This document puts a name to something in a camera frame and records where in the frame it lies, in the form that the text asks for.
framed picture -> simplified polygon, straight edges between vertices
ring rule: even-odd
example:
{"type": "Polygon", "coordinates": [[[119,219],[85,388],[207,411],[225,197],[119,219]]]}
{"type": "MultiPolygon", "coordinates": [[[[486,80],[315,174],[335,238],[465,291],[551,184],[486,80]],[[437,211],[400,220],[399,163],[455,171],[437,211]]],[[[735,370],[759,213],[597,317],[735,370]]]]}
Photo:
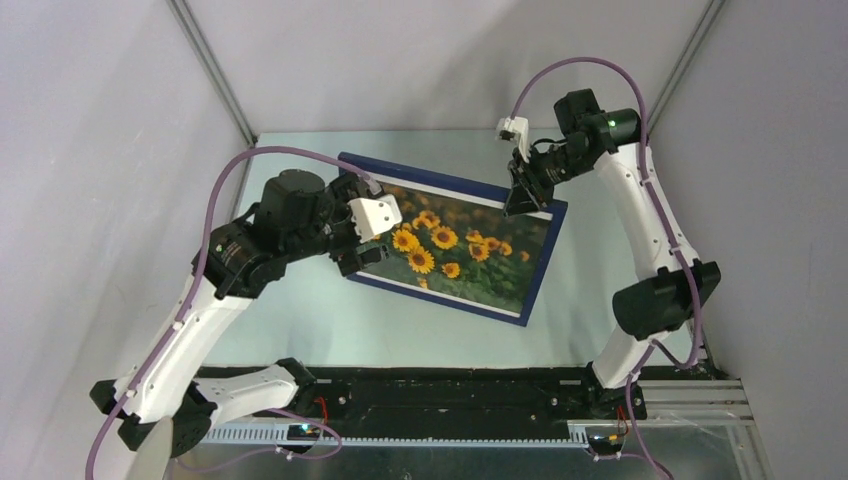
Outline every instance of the framed picture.
{"type": "Polygon", "coordinates": [[[526,326],[567,204],[504,218],[509,190],[450,175],[339,155],[398,199],[403,222],[374,241],[386,260],[353,281],[526,326]]]}

white wall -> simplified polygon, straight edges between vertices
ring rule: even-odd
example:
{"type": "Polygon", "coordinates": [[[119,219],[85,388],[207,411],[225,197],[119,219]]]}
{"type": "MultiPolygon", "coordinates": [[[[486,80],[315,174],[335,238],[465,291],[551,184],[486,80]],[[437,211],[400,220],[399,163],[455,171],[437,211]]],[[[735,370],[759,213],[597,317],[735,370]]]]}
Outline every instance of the white wall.
{"type": "Polygon", "coordinates": [[[779,479],[845,477],[848,3],[729,2],[653,136],[779,479]]]}
{"type": "MultiPolygon", "coordinates": [[[[203,0],[191,2],[258,132],[494,129],[551,63],[620,63],[651,105],[707,0],[203,0]]],[[[521,114],[555,127],[553,103],[595,89],[635,106],[619,76],[572,65],[521,114]]]]}
{"type": "Polygon", "coordinates": [[[163,1],[3,2],[0,65],[0,477],[82,478],[88,389],[172,307],[243,145],[163,1]]]}

sunflower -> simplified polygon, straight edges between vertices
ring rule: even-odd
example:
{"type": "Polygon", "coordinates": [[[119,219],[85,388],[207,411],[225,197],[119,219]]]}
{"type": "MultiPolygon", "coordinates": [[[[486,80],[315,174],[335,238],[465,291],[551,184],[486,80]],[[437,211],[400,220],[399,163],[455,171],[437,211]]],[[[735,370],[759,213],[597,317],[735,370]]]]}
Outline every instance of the sunflower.
{"type": "Polygon", "coordinates": [[[501,252],[501,255],[503,255],[504,257],[508,257],[508,256],[512,255],[512,245],[510,245],[509,243],[507,243],[505,241],[501,242],[500,252],[501,252]]]}
{"type": "Polygon", "coordinates": [[[422,210],[421,213],[418,214],[418,218],[424,222],[424,226],[427,228],[438,227],[440,223],[442,223],[442,219],[439,218],[432,210],[422,210]]]}
{"type": "Polygon", "coordinates": [[[409,266],[415,273],[430,273],[433,271],[433,267],[436,266],[436,262],[433,260],[433,254],[420,246],[410,252],[406,256],[406,259],[409,260],[409,266]]]}
{"type": "Polygon", "coordinates": [[[500,240],[495,237],[486,237],[483,240],[483,243],[489,248],[489,250],[497,250],[501,246],[500,240]]]}
{"type": "Polygon", "coordinates": [[[448,278],[456,278],[459,276],[459,264],[458,263],[446,263],[442,265],[442,273],[444,273],[448,278]]]}
{"type": "Polygon", "coordinates": [[[411,252],[418,248],[421,243],[418,237],[406,230],[396,230],[392,234],[392,245],[400,252],[411,252]]]}
{"type": "Polygon", "coordinates": [[[433,235],[430,238],[433,240],[433,243],[442,250],[448,250],[455,247],[459,241],[459,237],[456,236],[456,232],[451,230],[450,227],[434,228],[433,235]]]}
{"type": "Polygon", "coordinates": [[[468,252],[471,253],[471,258],[478,262],[489,258],[489,247],[482,243],[469,243],[468,252]]]}
{"type": "Polygon", "coordinates": [[[465,239],[471,243],[483,243],[483,235],[480,235],[480,232],[477,230],[471,230],[468,232],[468,235],[465,236],[465,239]]]}

robotic arm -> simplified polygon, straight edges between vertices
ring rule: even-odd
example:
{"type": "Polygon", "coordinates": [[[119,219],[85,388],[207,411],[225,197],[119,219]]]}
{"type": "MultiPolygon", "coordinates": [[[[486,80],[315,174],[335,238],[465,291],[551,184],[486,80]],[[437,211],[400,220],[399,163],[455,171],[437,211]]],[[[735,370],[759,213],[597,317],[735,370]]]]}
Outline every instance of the robotic arm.
{"type": "Polygon", "coordinates": [[[633,252],[638,283],[613,296],[618,326],[600,356],[590,364],[590,381],[600,388],[593,402],[621,396],[627,377],[653,341],[665,339],[692,318],[692,296],[675,250],[687,259],[695,277],[701,304],[721,279],[715,262],[702,263],[680,230],[657,180],[650,148],[646,149],[648,176],[642,178],[637,144],[640,119],[633,109],[605,112],[592,90],[568,93],[554,105],[564,138],[550,141],[545,152],[529,145],[529,124],[521,117],[505,118],[499,137],[518,146],[509,163],[512,188],[504,215],[539,211],[553,199],[554,187],[596,171],[615,202],[633,252]],[[677,245],[672,246],[655,208],[648,183],[666,212],[677,245]]]}
{"type": "MultiPolygon", "coordinates": [[[[327,253],[343,276],[360,271],[387,255],[383,248],[365,242],[389,231],[401,218],[392,195],[373,195],[352,173],[327,187],[317,175],[301,170],[286,170],[269,180],[259,203],[212,232],[204,278],[188,312],[182,322],[173,321],[194,274],[156,338],[167,329],[175,333],[135,391],[129,392],[119,414],[123,423],[118,433],[124,443],[137,450],[158,420],[171,417],[171,456],[176,457],[217,425],[268,408],[297,405],[301,389],[315,379],[292,359],[229,379],[193,378],[230,323],[268,283],[285,275],[289,263],[327,253]]],[[[197,266],[197,257],[193,265],[197,266]]],[[[104,414],[124,395],[137,368],[92,388],[91,398],[104,414]]]]}

blue frame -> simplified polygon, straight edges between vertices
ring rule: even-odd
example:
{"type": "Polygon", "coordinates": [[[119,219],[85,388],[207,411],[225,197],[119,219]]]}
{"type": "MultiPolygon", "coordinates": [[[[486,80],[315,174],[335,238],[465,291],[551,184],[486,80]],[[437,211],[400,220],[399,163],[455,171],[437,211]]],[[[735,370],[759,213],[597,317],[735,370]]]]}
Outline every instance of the blue frame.
{"type": "MultiPolygon", "coordinates": [[[[505,203],[507,196],[509,195],[509,189],[504,187],[497,187],[495,185],[489,185],[487,183],[475,182],[473,180],[454,177],[452,175],[430,172],[427,170],[422,170],[420,168],[398,165],[396,163],[363,157],[352,153],[342,152],[339,154],[338,158],[339,160],[343,160],[347,163],[353,164],[369,173],[383,175],[385,177],[390,178],[397,178],[400,180],[406,180],[409,182],[420,183],[422,185],[428,185],[435,188],[442,188],[445,190],[463,193],[473,197],[494,200],[500,203],[505,203]]],[[[477,315],[482,315],[485,317],[494,318],[496,320],[501,320],[507,323],[512,323],[514,325],[525,327],[527,326],[527,322],[530,320],[530,313],[533,310],[533,305],[536,303],[536,297],[539,295],[539,288],[542,285],[542,280],[545,278],[545,271],[548,269],[548,263],[550,262],[551,255],[553,254],[554,250],[554,245],[556,244],[556,239],[559,236],[560,229],[562,228],[562,222],[565,220],[565,213],[567,209],[568,204],[566,202],[555,200],[553,203],[551,203],[551,205],[548,206],[548,208],[544,210],[545,212],[550,213],[552,215],[551,225],[548,228],[548,233],[545,236],[544,243],[542,244],[542,250],[539,254],[539,261],[537,262],[536,271],[533,273],[533,279],[530,283],[530,290],[527,292],[527,296],[524,298],[524,304],[521,307],[521,313],[517,317],[505,315],[499,312],[494,312],[474,305],[468,305],[466,303],[451,300],[449,298],[442,298],[436,295],[428,295],[424,292],[416,291],[398,285],[392,285],[390,283],[382,282],[373,278],[366,278],[358,274],[353,274],[348,278],[354,282],[371,285],[373,287],[383,288],[385,290],[400,293],[402,295],[420,298],[429,302],[438,303],[440,305],[445,305],[451,308],[456,308],[466,312],[475,313],[477,315]]]]}

